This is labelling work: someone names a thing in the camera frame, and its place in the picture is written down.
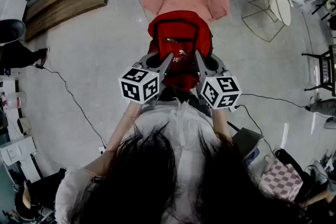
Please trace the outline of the person's right forearm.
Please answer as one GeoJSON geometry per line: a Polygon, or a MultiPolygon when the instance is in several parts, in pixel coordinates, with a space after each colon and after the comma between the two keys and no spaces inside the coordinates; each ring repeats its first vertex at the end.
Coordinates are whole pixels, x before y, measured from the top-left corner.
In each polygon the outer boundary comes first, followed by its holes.
{"type": "Polygon", "coordinates": [[[227,123],[225,109],[212,109],[213,131],[216,137],[221,141],[232,144],[232,137],[227,123]]]}

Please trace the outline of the black frame chair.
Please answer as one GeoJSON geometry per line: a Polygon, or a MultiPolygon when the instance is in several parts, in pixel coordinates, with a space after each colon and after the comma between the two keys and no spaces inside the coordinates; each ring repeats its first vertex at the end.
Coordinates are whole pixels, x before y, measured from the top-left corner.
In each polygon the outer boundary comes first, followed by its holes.
{"type": "Polygon", "coordinates": [[[336,97],[336,45],[329,45],[328,50],[321,55],[301,54],[319,60],[319,84],[304,91],[326,89],[336,97]]]}

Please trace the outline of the red backpack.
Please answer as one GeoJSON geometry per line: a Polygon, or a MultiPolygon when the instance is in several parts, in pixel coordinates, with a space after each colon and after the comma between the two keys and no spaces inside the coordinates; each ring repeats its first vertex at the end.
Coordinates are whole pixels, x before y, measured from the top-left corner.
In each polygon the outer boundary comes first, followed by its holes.
{"type": "Polygon", "coordinates": [[[163,84],[186,92],[196,87],[199,75],[195,51],[204,59],[209,59],[213,51],[208,24],[196,12],[175,10],[157,16],[149,24],[148,33],[152,37],[148,52],[157,52],[159,62],[173,54],[163,84]]]}

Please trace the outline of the wooden platform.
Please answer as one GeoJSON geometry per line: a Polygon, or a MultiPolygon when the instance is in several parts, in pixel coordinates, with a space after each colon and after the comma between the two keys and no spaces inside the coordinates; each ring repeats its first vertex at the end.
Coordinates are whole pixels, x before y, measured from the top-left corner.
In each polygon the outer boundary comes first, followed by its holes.
{"type": "Polygon", "coordinates": [[[46,33],[53,27],[76,16],[104,7],[108,0],[36,0],[25,16],[25,41],[46,33]]]}

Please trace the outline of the person's black trousers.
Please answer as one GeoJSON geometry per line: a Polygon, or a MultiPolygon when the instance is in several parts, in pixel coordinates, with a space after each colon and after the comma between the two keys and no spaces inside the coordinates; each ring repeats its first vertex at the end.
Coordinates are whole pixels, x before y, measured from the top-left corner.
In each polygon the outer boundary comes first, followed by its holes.
{"type": "Polygon", "coordinates": [[[195,96],[191,91],[186,92],[178,88],[166,87],[159,97],[159,101],[166,101],[166,102],[173,101],[176,99],[178,99],[181,103],[187,102],[193,108],[204,113],[206,116],[210,118],[212,117],[208,105],[200,104],[198,97],[195,96]]]}

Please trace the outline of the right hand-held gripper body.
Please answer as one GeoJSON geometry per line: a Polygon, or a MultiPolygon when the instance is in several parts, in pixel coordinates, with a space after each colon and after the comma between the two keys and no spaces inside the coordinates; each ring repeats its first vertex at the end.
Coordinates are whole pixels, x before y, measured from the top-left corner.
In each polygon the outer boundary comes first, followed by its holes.
{"type": "Polygon", "coordinates": [[[242,94],[236,76],[200,77],[196,92],[199,103],[205,103],[213,110],[234,110],[236,102],[242,94]]]}

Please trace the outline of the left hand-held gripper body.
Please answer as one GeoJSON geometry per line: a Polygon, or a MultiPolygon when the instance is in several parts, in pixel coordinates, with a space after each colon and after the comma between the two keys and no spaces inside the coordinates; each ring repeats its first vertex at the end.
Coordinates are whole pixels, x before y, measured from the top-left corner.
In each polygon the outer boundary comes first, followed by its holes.
{"type": "Polygon", "coordinates": [[[165,89],[164,78],[160,78],[157,68],[142,68],[138,62],[127,67],[118,78],[122,97],[139,104],[155,106],[165,89]]]}

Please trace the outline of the person's left forearm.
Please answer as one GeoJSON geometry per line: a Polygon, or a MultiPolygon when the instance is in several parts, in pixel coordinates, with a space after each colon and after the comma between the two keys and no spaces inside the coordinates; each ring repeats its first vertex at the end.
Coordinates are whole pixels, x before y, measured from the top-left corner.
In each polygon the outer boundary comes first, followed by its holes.
{"type": "Polygon", "coordinates": [[[129,103],[120,122],[110,137],[105,152],[97,159],[86,165],[84,169],[98,176],[106,176],[114,154],[116,153],[127,131],[134,125],[136,119],[139,117],[142,108],[142,104],[133,101],[129,103]]]}

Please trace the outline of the black round dish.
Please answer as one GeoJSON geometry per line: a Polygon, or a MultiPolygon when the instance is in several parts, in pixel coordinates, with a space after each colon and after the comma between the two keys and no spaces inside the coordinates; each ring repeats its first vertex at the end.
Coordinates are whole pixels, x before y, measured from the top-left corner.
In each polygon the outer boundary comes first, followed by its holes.
{"type": "Polygon", "coordinates": [[[0,46],[20,40],[26,31],[25,24],[18,19],[0,20],[0,46]]]}

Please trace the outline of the grey square cushion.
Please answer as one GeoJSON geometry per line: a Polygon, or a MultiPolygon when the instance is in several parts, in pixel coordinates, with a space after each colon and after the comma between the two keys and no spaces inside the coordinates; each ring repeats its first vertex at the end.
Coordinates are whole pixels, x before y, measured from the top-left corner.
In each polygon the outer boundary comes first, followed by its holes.
{"type": "Polygon", "coordinates": [[[233,144],[244,158],[248,157],[264,139],[262,134],[252,130],[241,128],[233,137],[233,144]]]}

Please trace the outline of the person's white shirt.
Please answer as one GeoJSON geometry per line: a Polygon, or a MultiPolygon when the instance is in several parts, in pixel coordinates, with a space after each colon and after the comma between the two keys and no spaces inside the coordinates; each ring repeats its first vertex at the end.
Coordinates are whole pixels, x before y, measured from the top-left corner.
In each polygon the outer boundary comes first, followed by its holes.
{"type": "Polygon", "coordinates": [[[106,176],[84,167],[67,169],[56,193],[57,223],[195,222],[205,161],[202,148],[218,141],[212,117],[187,102],[143,107],[106,176]]]}

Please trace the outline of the pink checkered bag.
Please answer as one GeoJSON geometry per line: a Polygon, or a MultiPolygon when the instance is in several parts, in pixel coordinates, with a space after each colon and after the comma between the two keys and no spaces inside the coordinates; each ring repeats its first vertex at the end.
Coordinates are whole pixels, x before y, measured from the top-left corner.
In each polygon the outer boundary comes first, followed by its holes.
{"type": "Polygon", "coordinates": [[[263,173],[261,183],[272,195],[294,201],[303,185],[303,180],[291,164],[284,165],[280,161],[275,161],[270,169],[263,173]]]}

